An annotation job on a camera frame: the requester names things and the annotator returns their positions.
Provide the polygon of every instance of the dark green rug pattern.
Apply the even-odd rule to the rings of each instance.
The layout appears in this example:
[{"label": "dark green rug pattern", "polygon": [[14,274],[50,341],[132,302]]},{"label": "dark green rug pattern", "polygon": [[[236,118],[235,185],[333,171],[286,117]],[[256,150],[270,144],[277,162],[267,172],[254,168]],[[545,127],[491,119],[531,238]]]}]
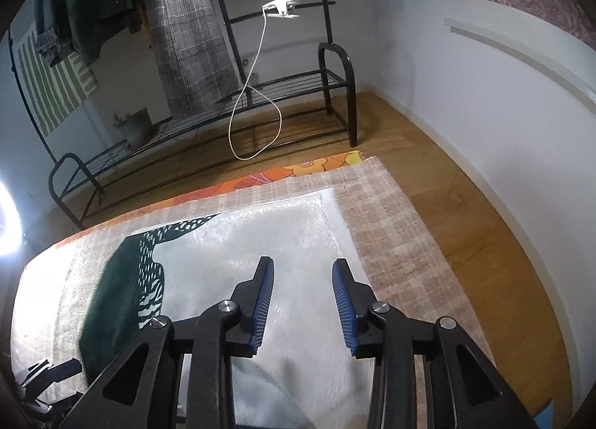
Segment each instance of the dark green rug pattern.
[{"label": "dark green rug pattern", "polygon": [[166,286],[163,266],[153,260],[155,246],[178,239],[215,216],[164,225],[122,241],[105,265],[79,340],[88,384],[160,314]]}]

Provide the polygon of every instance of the green striped cloth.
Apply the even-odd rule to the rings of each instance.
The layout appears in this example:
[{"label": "green striped cloth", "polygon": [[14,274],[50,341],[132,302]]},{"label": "green striped cloth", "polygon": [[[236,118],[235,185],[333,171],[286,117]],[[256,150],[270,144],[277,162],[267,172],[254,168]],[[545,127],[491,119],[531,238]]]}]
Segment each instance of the green striped cloth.
[{"label": "green striped cloth", "polygon": [[35,52],[35,38],[32,26],[16,47],[15,62],[29,107],[47,136],[97,89],[97,80],[77,53],[49,67]]}]

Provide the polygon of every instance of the baseboard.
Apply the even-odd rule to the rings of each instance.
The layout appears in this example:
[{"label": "baseboard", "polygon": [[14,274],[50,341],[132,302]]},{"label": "baseboard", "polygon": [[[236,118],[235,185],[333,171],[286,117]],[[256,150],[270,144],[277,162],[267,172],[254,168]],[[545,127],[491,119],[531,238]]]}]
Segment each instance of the baseboard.
[{"label": "baseboard", "polygon": [[555,282],[552,276],[548,272],[546,265],[542,261],[540,254],[538,253],[536,246],[532,243],[520,223],[517,221],[513,213],[506,206],[502,198],[491,188],[485,177],[480,171],[470,162],[466,156],[460,152],[453,144],[451,144],[445,137],[430,126],[422,117],[420,117],[415,111],[404,106],[399,100],[385,93],[380,88],[372,86],[370,89],[374,94],[379,96],[381,99],[388,102],[397,111],[406,116],[412,123],[416,124],[428,137],[431,138],[449,157],[464,171],[464,173],[470,177],[473,183],[478,189],[484,194],[488,201],[497,210],[499,215],[505,221],[517,241],[520,243],[521,248],[526,253],[528,259],[534,267],[534,271],[538,275],[544,291],[551,302],[552,309],[555,312],[559,328],[561,330],[563,342],[565,343],[565,349],[567,350],[567,359],[569,363],[569,371],[571,376],[571,398],[573,401],[573,412],[579,408],[581,404],[580,394],[580,379],[579,379],[579,358],[577,356],[577,346],[571,331],[571,323],[567,317],[567,311],[562,303],[562,299],[557,291]]}]

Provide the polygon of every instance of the potted plant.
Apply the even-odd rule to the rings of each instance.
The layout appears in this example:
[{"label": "potted plant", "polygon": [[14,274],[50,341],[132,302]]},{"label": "potted plant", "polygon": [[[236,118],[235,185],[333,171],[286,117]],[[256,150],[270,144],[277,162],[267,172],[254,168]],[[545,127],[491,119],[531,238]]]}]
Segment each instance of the potted plant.
[{"label": "potted plant", "polygon": [[126,113],[124,117],[114,114],[114,126],[122,133],[123,137],[136,150],[151,140],[157,126],[151,122],[147,108],[143,108],[134,114]]}]

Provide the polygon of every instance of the black metal rack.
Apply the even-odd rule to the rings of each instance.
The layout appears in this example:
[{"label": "black metal rack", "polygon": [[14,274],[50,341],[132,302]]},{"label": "black metal rack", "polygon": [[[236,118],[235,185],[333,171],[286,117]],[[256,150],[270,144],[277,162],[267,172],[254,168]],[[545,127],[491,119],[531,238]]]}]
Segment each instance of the black metal rack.
[{"label": "black metal rack", "polygon": [[[223,23],[225,25],[226,32],[228,34],[228,39],[230,42],[230,46],[232,48],[232,53],[234,56],[234,60],[236,62],[238,72],[240,74],[240,79],[242,83],[246,82],[246,74],[244,72],[244,67],[242,64],[242,59],[240,58],[240,53],[238,51],[238,46],[234,37],[234,30],[232,26],[236,23],[243,22],[245,20],[254,19],[255,17],[260,17],[261,12],[255,12],[251,14],[247,14],[240,17],[235,17],[230,19],[228,16],[228,11],[225,5],[225,0],[218,0],[219,8],[222,13]],[[327,42],[322,42],[319,44],[318,47],[318,64],[319,68],[315,70],[310,70],[306,72],[302,72],[299,74],[294,74],[290,76],[284,76],[282,78],[274,79],[273,81],[267,81],[260,84],[255,85],[254,87],[262,92],[267,97],[271,98],[275,102],[289,100],[309,94],[314,93],[323,93],[325,105],[324,107],[313,108],[307,111],[301,111],[300,113],[291,114],[289,116],[284,116],[284,118],[289,117],[297,117],[302,116],[305,114],[311,113],[319,113],[321,111],[326,111],[327,114],[332,115],[337,120],[337,128],[332,129],[331,131],[325,132],[315,132],[312,135],[302,136],[300,138],[294,140],[288,140],[281,143],[276,143],[269,147],[269,149],[275,149],[282,146],[288,146],[290,144],[301,143],[305,141],[314,140],[316,138],[321,138],[330,135],[338,135],[338,134],[348,134],[349,143],[351,147],[356,147],[358,145],[358,133],[356,128],[356,84],[354,79],[354,69],[352,67],[352,63],[350,58],[348,57],[347,53],[345,52],[342,47],[338,46],[337,44],[333,43],[333,31],[331,25],[331,17],[330,17],[330,5],[334,5],[335,2],[329,0],[321,0],[320,2],[312,2],[312,3],[301,3],[296,6],[297,10],[304,9],[304,8],[315,8],[321,7],[323,8],[324,18],[325,18],[325,27],[327,33]],[[10,52],[11,52],[11,61],[13,63],[13,73],[19,87],[20,94],[23,99],[23,103],[25,104],[25,108],[28,111],[29,118],[34,125],[36,132],[38,133],[44,147],[48,151],[48,154],[51,156],[52,160],[54,161],[54,168],[50,173],[50,177],[48,179],[48,189],[50,190],[50,195],[52,196],[55,203],[60,207],[60,209],[77,225],[81,230],[84,230],[86,226],[84,225],[84,221],[91,217],[92,215],[98,214],[99,212],[105,211],[109,208],[112,208],[122,202],[126,202],[133,198],[138,197],[139,195],[143,195],[151,190],[161,188],[165,185],[170,183],[176,182],[178,180],[202,173],[205,170],[210,168],[218,167],[223,164],[227,164],[229,162],[234,161],[233,157],[230,157],[227,160],[216,162],[214,164],[209,165],[208,167],[203,167],[198,170],[194,170],[188,172],[181,176],[176,176],[175,178],[166,180],[161,182],[157,185],[153,185],[151,187],[139,190],[134,194],[131,194],[125,198],[120,198],[115,202],[112,202],[108,205],[101,204],[101,195],[104,193],[104,189],[113,185],[116,182],[119,182],[131,175],[137,173],[138,171],[144,170],[145,168],[151,167],[158,162],[165,161],[172,156],[180,154],[184,150],[194,149],[196,147],[204,146],[211,141],[215,141],[217,139],[223,138],[226,135],[220,135],[216,137],[212,137],[206,141],[201,141],[198,143],[193,143],[191,146],[187,146],[183,149],[177,150],[174,153],[169,153],[165,156],[160,157],[159,159],[147,162],[141,165],[138,168],[135,168],[132,171],[129,171],[125,174],[122,174],[115,179],[110,179],[109,182],[101,185],[99,183],[99,176],[108,172],[114,167],[122,164],[123,162],[129,161],[130,159],[136,158],[139,155],[142,155],[148,150],[153,149],[160,144],[166,143],[170,140],[179,137],[180,135],[187,134],[191,131],[195,131],[201,129],[202,127],[207,126],[208,124],[212,124],[216,121],[221,119],[230,117],[232,114],[232,108],[240,94],[241,89],[237,90],[231,96],[222,99],[219,102],[221,108],[216,111],[209,111],[202,114],[197,114],[192,117],[183,119],[183,120],[173,120],[173,119],[166,119],[163,120],[158,124],[159,132],[150,140],[147,144],[142,146],[140,149],[131,151],[127,148],[126,140],[122,140],[119,143],[115,144],[114,146],[106,149],[105,151],[101,152],[99,155],[94,156],[90,160],[83,162],[77,155],[74,153],[66,153],[62,158],[59,160],[56,159],[56,156],[48,146],[47,142],[45,141],[44,136],[42,135],[41,131],[37,123],[35,122],[35,118],[31,113],[29,105],[27,103],[26,97],[23,94],[23,90],[20,84],[19,75],[17,74],[16,67],[14,65],[14,58],[13,58],[13,50],[12,50],[12,39],[10,39]],[[326,52],[332,52],[338,55],[339,59],[342,62],[343,69],[344,69],[344,77],[342,78],[338,74],[335,74],[333,71],[327,69],[326,66]],[[332,89],[339,89],[345,88],[347,94],[347,103],[348,103],[348,117],[344,118],[338,111],[333,107],[331,101],[331,94],[330,91]],[[246,111],[255,110],[260,108],[261,106],[265,106],[269,104],[268,101],[262,100],[260,96],[255,99],[253,97],[253,92],[250,89],[246,89],[241,102],[239,103],[236,111],[237,113],[242,113]],[[254,123],[251,126],[243,127],[240,129],[236,129],[232,132],[232,135],[237,134],[242,131],[246,131],[248,129],[253,129],[258,126],[264,126],[266,124],[276,122],[277,120],[271,121],[264,121],[259,123]],[[67,182],[66,186],[62,190],[60,194],[57,194],[56,189],[54,187],[54,177],[56,173],[60,170],[62,165],[67,159],[74,160],[77,163],[77,168],[73,175],[70,177],[70,180]],[[91,183],[93,185],[93,192],[81,214],[78,217],[69,207],[65,204],[64,198],[71,194],[72,192],[76,191],[80,187],[86,185],[87,183]],[[96,208],[91,208],[93,205],[93,201],[97,198],[98,206]]]}]

